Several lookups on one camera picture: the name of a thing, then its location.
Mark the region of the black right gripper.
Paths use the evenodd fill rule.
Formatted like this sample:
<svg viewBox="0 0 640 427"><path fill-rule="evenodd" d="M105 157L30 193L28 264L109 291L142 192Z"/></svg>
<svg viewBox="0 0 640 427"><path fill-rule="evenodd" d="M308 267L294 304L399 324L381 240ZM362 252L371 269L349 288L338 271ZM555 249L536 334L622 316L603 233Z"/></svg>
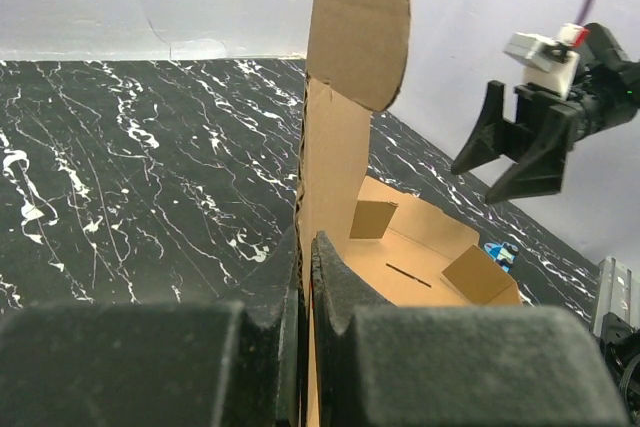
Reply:
<svg viewBox="0 0 640 427"><path fill-rule="evenodd" d="M580 61L566 100L522 79L514 89L515 123L503 116L505 85L487 83L477 122L450 167L453 175L461 175L501 156L517 161L489 188L487 204L561 192L574 118L571 109L555 103L582 115L575 140L628 123L639 111L639 62L631 60L607 27L597 22L583 27L589 35L577 48ZM555 104L546 117L546 109L534 105L535 93L546 93ZM528 147L530 132L539 131Z"/></svg>

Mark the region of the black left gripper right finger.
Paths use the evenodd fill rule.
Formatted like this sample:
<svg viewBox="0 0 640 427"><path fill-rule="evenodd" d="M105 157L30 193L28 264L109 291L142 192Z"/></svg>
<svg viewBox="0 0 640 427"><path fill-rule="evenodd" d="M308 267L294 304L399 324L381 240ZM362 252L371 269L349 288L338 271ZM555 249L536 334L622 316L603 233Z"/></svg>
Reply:
<svg viewBox="0 0 640 427"><path fill-rule="evenodd" d="M627 426L587 329L557 307L398 307L311 245L323 426Z"/></svg>

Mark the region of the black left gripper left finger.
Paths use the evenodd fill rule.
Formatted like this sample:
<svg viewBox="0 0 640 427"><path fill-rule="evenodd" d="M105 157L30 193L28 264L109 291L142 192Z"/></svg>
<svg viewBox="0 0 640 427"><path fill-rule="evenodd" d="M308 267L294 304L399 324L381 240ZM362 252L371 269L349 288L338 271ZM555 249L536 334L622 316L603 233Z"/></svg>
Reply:
<svg viewBox="0 0 640 427"><path fill-rule="evenodd" d="M296 238L223 298L51 305L1 324L5 426L295 426Z"/></svg>

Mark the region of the brown cardboard box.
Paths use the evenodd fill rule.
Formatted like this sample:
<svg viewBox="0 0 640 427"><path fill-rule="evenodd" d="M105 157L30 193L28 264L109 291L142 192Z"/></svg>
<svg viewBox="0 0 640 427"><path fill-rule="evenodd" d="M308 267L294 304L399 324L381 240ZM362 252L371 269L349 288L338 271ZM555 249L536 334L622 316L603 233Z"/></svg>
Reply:
<svg viewBox="0 0 640 427"><path fill-rule="evenodd" d="M295 228L301 275L325 233L372 285L408 306L461 313L520 305L515 280L478 233L436 206L368 176L371 118L406 71L410 0L313 0L300 134Z"/></svg>

